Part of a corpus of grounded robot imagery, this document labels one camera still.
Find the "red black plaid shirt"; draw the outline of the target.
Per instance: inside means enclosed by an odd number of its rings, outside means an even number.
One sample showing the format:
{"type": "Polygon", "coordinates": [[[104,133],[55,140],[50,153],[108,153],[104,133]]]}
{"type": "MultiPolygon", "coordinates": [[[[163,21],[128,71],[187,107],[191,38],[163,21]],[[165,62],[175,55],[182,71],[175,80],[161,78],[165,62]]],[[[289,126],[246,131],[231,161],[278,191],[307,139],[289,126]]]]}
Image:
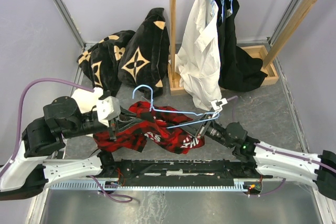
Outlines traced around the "red black plaid shirt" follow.
{"type": "MultiPolygon", "coordinates": [[[[110,138],[109,132],[93,135],[97,147],[107,152],[114,152],[122,147],[142,152],[147,140],[152,140],[163,149],[175,154],[187,154],[190,149],[200,148],[205,144],[205,138],[194,138],[181,128],[168,129],[168,126],[178,125],[192,119],[183,114],[168,114],[149,111],[150,103],[139,101],[129,107],[143,122],[123,132],[116,134],[116,139],[110,138]]],[[[161,110],[173,110],[170,106],[157,106],[161,110]]]]}

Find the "light blue hanger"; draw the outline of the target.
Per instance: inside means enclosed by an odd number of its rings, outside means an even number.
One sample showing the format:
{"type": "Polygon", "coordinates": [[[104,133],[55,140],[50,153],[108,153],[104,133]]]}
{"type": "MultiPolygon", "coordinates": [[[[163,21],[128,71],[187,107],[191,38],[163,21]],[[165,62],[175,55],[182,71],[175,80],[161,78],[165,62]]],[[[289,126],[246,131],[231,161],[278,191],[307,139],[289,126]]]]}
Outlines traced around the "light blue hanger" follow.
{"type": "Polygon", "coordinates": [[[194,112],[187,112],[187,111],[173,111],[173,110],[161,110],[161,109],[156,109],[154,107],[154,99],[153,99],[153,89],[146,84],[142,84],[137,86],[136,88],[133,89],[132,91],[132,99],[135,98],[135,93],[140,89],[140,88],[147,88],[150,90],[150,107],[149,107],[149,111],[155,111],[155,112],[162,112],[162,113],[168,113],[168,114],[183,114],[183,115],[194,115],[194,116],[205,116],[205,119],[197,119],[196,121],[188,121],[186,123],[183,124],[178,124],[175,126],[169,126],[167,127],[168,129],[173,129],[173,128],[177,128],[177,127],[182,127],[182,126],[188,126],[188,125],[192,125],[192,124],[197,124],[197,123],[203,123],[203,122],[208,122],[208,121],[213,121],[217,118],[219,118],[219,112],[206,112],[206,113],[194,113],[194,112]]]}

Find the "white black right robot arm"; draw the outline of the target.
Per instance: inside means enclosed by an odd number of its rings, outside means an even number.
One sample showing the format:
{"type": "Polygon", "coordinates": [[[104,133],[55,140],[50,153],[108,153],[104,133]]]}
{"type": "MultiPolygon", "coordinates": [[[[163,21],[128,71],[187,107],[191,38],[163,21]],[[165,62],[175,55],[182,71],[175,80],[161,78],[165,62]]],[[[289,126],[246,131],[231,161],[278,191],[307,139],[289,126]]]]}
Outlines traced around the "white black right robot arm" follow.
{"type": "Polygon", "coordinates": [[[238,122],[226,127],[214,120],[192,122],[182,129],[194,137],[207,136],[232,150],[242,162],[241,172],[246,177],[279,177],[309,185],[325,197],[335,199],[335,153],[303,153],[272,146],[248,136],[238,122]]]}

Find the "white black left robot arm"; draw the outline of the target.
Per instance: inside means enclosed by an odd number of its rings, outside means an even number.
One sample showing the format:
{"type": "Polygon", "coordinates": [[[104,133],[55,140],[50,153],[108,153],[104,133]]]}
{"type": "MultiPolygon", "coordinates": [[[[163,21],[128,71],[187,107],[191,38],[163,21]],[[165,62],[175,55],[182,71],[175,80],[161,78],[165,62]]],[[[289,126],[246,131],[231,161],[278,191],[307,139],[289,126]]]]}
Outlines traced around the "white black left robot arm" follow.
{"type": "Polygon", "coordinates": [[[46,159],[63,149],[67,138],[106,132],[115,140],[118,133],[143,122],[113,97],[98,100],[82,112],[75,99],[63,96],[44,106],[43,112],[44,116],[19,135],[12,157],[1,167],[2,201],[32,198],[54,184],[78,177],[111,177],[117,166],[107,151],[62,164],[47,164],[46,159]]]}

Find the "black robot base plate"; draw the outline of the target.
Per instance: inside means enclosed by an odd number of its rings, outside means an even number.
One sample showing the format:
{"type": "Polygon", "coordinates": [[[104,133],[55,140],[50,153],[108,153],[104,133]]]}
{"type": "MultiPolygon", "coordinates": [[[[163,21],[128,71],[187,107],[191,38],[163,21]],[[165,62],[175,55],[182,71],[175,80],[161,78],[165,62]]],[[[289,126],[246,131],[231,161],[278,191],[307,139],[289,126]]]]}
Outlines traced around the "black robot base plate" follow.
{"type": "Polygon", "coordinates": [[[127,179],[141,177],[218,177],[226,179],[260,179],[253,163],[231,162],[229,160],[126,160],[116,161],[113,166],[103,171],[99,177],[120,178],[121,183],[127,179]]]}

